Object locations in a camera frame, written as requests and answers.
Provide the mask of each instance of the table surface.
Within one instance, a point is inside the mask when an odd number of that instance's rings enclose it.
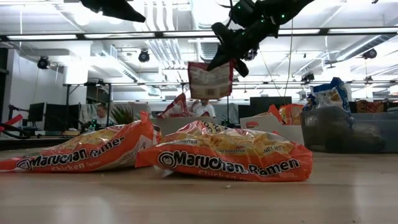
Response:
[[[0,158],[16,152],[0,152]],[[0,223],[398,223],[398,155],[314,154],[306,182],[165,175],[0,174]]]

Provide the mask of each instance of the black robotic arm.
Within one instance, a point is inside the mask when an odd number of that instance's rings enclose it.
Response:
[[[249,70],[241,60],[250,50],[257,50],[259,43],[268,35],[278,38],[280,25],[293,19],[306,5],[314,0],[240,0],[231,9],[232,21],[243,29],[231,30],[217,22],[211,29],[218,36],[221,44],[207,70],[219,67],[231,60],[235,69],[243,77]]]

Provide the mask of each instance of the ramen noodle block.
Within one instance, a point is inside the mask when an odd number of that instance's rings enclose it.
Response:
[[[134,167],[138,151],[159,143],[160,129],[141,120],[82,134],[39,152],[0,161],[0,172],[91,172]]]
[[[276,134],[195,121],[138,152],[136,167],[149,165],[203,177],[303,181],[312,171],[312,153]]]

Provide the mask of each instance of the person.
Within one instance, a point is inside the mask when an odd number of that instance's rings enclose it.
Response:
[[[97,120],[97,124],[100,126],[106,126],[107,119],[107,107],[104,104],[99,104],[97,106],[97,115],[93,117],[93,119]],[[114,124],[113,118],[109,117],[109,125]]]
[[[200,103],[198,100],[193,102],[192,112],[194,112],[197,116],[201,116],[205,112],[208,112],[210,117],[212,118],[216,117],[214,107],[211,104],[209,104],[209,100],[200,100]]]

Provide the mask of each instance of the white shirt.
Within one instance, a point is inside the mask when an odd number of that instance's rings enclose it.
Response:
[[[106,116],[104,118],[100,118],[99,116],[95,116],[93,119],[97,120],[97,124],[99,124],[100,126],[105,126],[106,125]],[[111,122],[114,123],[114,120],[109,117],[109,124],[111,124]]]
[[[205,112],[208,112],[210,114],[210,117],[212,118],[216,117],[214,107],[211,106],[210,104],[203,106],[201,103],[197,103],[195,106],[193,106],[192,110],[197,116],[201,116]]]

